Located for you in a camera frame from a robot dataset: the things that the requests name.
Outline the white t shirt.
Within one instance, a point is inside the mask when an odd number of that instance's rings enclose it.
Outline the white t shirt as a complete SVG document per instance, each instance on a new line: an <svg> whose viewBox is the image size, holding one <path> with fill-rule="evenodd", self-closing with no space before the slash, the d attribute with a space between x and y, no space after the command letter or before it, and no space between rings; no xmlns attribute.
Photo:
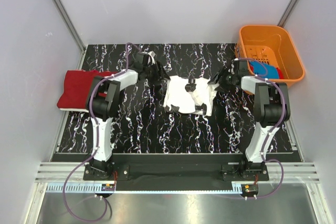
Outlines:
<svg viewBox="0 0 336 224"><path fill-rule="evenodd" d="M211 116L218 84L209 84L208 82L209 80L205 78L188 79L171 76L167 81L164 98L165 111Z"/></svg>
<svg viewBox="0 0 336 224"><path fill-rule="evenodd" d="M61 111L89 113L89 110L87 109L76 109L76 108L59 108L59 109Z"/></svg>

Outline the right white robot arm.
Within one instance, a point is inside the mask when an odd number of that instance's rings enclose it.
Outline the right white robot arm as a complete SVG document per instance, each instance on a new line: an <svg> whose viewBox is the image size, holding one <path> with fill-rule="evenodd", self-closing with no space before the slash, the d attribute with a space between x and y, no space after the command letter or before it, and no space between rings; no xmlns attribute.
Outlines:
<svg viewBox="0 0 336 224"><path fill-rule="evenodd" d="M234 59L230 68L221 68L208 84L216 84L216 91L240 88L254 95L255 130L234 174L250 180L264 171L266 152L284 122L290 118L290 104L286 83L269 79L270 65L253 59Z"/></svg>

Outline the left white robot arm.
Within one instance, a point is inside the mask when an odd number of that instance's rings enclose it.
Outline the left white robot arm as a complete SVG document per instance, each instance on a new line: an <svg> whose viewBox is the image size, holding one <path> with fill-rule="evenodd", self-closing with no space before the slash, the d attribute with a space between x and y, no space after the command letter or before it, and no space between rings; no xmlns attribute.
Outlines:
<svg viewBox="0 0 336 224"><path fill-rule="evenodd" d="M94 77L86 100L93 127L93 149L88 162L90 169L103 180L113 175L111 124L121 91L141 80L158 85L170 79L153 51L138 52L127 66L118 73Z"/></svg>

